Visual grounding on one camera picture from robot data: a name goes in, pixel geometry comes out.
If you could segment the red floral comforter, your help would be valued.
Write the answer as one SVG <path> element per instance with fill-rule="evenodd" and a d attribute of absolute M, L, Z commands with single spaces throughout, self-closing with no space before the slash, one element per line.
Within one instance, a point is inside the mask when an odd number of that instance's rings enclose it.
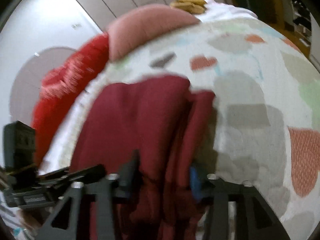
<path fill-rule="evenodd" d="M 34 163 L 40 166 L 52 139 L 76 98 L 109 60 L 109 36 L 102 33 L 73 53 L 61 66 L 49 71 L 41 81 L 31 127 L 35 129 Z"/>

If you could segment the white fleece blanket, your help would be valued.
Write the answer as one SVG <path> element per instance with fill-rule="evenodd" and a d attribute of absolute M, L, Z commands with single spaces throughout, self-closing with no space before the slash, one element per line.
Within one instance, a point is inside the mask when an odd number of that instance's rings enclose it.
<path fill-rule="evenodd" d="M 205 12 L 195 15 L 201 22 L 213 22 L 222 20 L 232 20 L 236 18 L 258 19 L 257 15 L 245 8 L 235 7 L 226 3 L 219 3 L 215 0 L 204 0 L 206 2 Z"/>

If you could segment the wooden door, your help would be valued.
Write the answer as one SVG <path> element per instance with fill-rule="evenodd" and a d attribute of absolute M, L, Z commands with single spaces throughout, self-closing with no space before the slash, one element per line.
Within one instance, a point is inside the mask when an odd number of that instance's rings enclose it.
<path fill-rule="evenodd" d="M 259 20 L 287 37 L 310 56 L 312 21 L 319 23 L 319 0 L 227 0 L 254 12 Z"/>

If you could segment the patchwork heart quilt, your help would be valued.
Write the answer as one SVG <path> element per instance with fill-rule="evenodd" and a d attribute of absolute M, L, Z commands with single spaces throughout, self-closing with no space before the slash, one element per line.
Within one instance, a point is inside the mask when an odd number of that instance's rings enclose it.
<path fill-rule="evenodd" d="M 252 182 L 291 239 L 319 231 L 319 72 L 285 36 L 253 18 L 208 21 L 156 35 L 109 29 L 110 59 L 78 96 L 41 166 L 68 166 L 89 108 L 106 86 L 178 74 L 212 90 L 217 120 L 199 152 L 209 172 Z"/>

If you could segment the pink corduroy pillow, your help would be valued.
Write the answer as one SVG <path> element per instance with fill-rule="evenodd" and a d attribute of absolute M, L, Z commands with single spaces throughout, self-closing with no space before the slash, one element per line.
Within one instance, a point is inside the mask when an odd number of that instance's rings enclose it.
<path fill-rule="evenodd" d="M 120 16 L 107 28 L 109 59 L 117 61 L 137 47 L 170 31 L 198 24 L 195 16 L 162 4 L 150 4 Z"/>

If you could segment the white headboard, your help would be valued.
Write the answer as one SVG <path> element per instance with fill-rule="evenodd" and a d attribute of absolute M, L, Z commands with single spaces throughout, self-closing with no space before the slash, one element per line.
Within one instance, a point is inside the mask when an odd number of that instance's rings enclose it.
<path fill-rule="evenodd" d="M 39 99 L 41 81 L 54 68 L 61 66 L 75 52 L 69 47 L 52 47 L 35 53 L 17 73 L 10 92 L 10 121 L 31 124 L 32 112 Z"/>

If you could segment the dark red sweater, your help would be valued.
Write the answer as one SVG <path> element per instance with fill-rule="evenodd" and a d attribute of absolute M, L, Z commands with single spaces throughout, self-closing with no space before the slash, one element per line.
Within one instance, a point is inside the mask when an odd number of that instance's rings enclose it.
<path fill-rule="evenodd" d="M 98 164 L 110 173 L 140 155 L 136 206 L 118 206 L 125 239 L 195 239 L 203 209 L 190 189 L 190 166 L 203 142 L 215 95 L 192 92 L 166 75 L 114 83 L 96 98 L 76 144 L 71 171 Z"/>

